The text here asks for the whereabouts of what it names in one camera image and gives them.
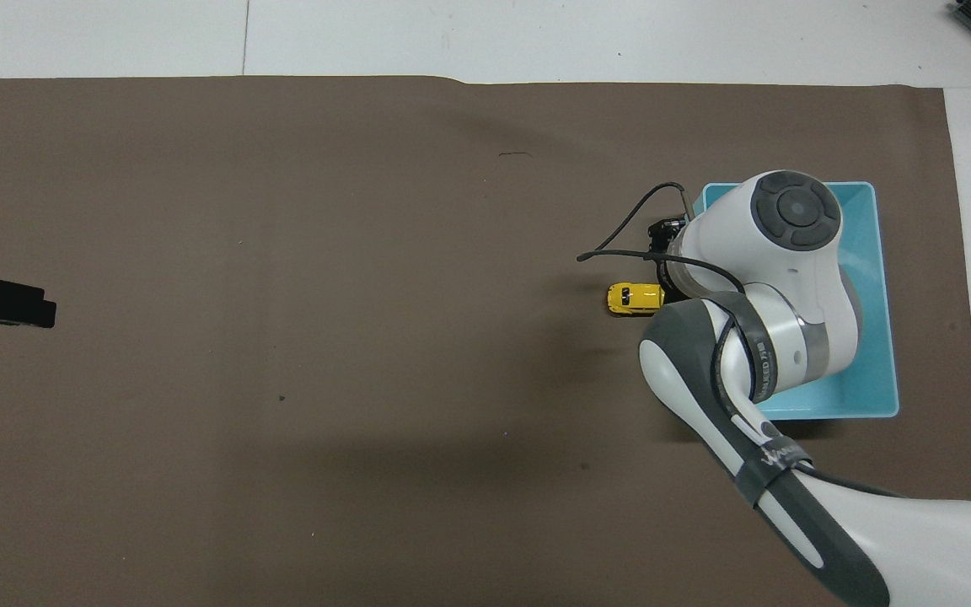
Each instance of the blue container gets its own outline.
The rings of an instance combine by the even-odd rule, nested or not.
[[[706,185],[695,212],[705,211],[735,185]],[[898,415],[898,380],[875,188],[866,181],[826,185],[840,201],[844,219],[839,263],[856,285],[864,310],[860,348],[843,372],[771,396],[759,408],[770,419],[893,417]]]

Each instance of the brown mat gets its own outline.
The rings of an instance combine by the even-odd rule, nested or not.
[[[971,499],[939,89],[0,81],[0,604],[835,604],[573,259],[778,168],[875,185],[902,403],[786,431]]]

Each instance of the black strap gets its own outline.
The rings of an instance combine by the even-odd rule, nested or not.
[[[779,476],[802,461],[810,462],[812,456],[801,449],[792,438],[782,434],[753,450],[740,466],[733,481],[748,506],[755,508],[756,502],[759,502],[770,483],[774,483]]]
[[[759,312],[743,293],[719,292],[704,296],[717,304],[725,314],[736,322],[737,330],[743,338],[741,342],[748,351],[748,365],[751,366],[752,387],[748,398],[760,403],[774,395],[778,387],[778,357],[774,353],[774,342],[763,324]]]

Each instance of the white table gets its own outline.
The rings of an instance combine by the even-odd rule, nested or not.
[[[0,2],[0,78],[233,74],[941,86],[971,301],[971,34],[947,1]]]

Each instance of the blue plastic bin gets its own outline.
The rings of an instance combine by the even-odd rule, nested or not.
[[[695,212],[703,212],[735,185],[706,185]],[[875,188],[866,181],[826,185],[840,201],[844,219],[839,263],[856,285],[864,311],[860,349],[843,372],[771,396],[759,408],[770,419],[893,417],[899,408],[898,380]]]

